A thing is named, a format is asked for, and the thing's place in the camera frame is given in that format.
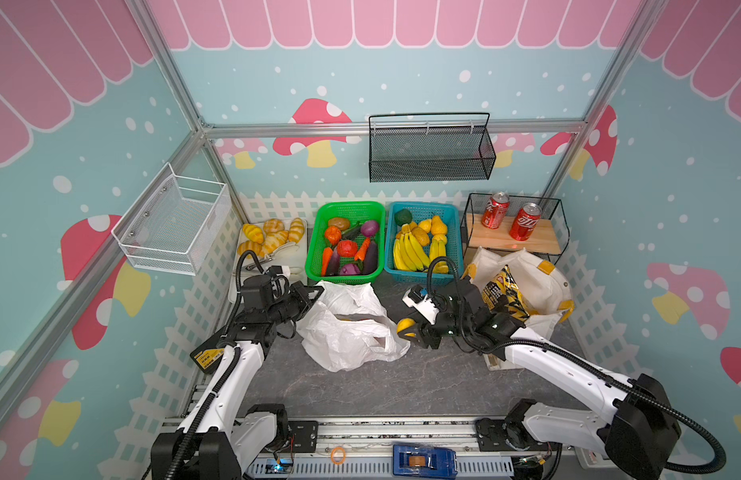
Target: blue basket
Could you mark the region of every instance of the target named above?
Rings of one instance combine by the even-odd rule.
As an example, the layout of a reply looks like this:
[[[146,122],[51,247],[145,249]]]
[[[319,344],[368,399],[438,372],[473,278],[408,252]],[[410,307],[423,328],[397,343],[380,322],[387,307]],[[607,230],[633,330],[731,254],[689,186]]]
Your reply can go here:
[[[383,269],[389,272],[394,280],[398,282],[426,283],[426,272],[403,272],[394,268],[394,237],[399,232],[399,226],[394,222],[394,214],[403,209],[410,210],[413,221],[417,224],[434,215],[439,215],[442,222],[448,226],[448,244],[445,245],[445,253],[458,266],[458,274],[464,271],[464,256],[461,251],[461,229],[459,228],[459,211],[452,205],[431,204],[427,202],[394,202],[389,206],[389,220],[386,223],[386,253]],[[429,255],[429,246],[423,247],[426,255]],[[453,274],[433,274],[433,285],[447,285],[453,281]]]

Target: soda can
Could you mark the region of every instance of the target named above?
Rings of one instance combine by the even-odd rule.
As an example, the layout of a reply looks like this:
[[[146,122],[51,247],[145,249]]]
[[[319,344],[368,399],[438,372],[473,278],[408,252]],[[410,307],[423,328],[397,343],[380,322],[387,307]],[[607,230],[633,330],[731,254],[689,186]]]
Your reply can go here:
[[[511,225],[509,235],[515,240],[524,242],[530,238],[535,226],[541,219],[541,207],[536,204],[525,204],[519,210],[515,217],[514,224]]]
[[[488,206],[485,207],[485,213],[482,215],[482,225],[492,229],[498,228],[508,211],[509,195],[504,192],[491,195],[488,199]]]

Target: white wire basket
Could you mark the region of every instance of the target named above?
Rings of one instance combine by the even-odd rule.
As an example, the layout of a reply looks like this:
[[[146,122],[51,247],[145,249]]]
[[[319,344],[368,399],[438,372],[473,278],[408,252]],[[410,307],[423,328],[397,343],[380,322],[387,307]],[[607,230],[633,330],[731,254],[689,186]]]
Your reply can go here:
[[[226,184],[181,177],[165,164],[112,235],[136,268],[196,275],[230,209]]]

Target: wooden shelf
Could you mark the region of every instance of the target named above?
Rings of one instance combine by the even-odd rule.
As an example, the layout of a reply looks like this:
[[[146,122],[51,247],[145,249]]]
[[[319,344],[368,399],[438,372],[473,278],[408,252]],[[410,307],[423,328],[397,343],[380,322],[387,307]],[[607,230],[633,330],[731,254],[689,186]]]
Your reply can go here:
[[[470,247],[481,246],[483,248],[510,251],[526,248],[529,252],[550,255],[562,253],[551,220],[539,220],[535,230],[533,230],[533,235],[530,235],[528,240],[519,242],[509,236],[509,229],[514,222],[513,216],[505,217],[501,225],[495,230],[483,226],[481,219],[481,215],[466,214],[466,229],[470,235]]]

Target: cloth bag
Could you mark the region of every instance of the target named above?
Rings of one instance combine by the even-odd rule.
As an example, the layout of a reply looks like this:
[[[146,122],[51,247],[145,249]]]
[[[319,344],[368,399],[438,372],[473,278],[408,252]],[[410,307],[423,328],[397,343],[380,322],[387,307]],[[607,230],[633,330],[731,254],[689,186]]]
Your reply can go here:
[[[301,345],[326,370],[354,370],[371,360],[393,362],[410,348],[386,316],[370,283],[319,282],[325,291],[296,323]]]
[[[466,272],[471,276],[471,284],[482,290],[504,265],[509,266],[511,276],[530,310],[531,315],[525,325],[538,335],[550,338],[555,325],[567,320],[575,308],[565,275],[554,264],[528,250],[501,256],[482,247],[477,249]],[[489,370],[520,368],[495,355],[484,357]]]

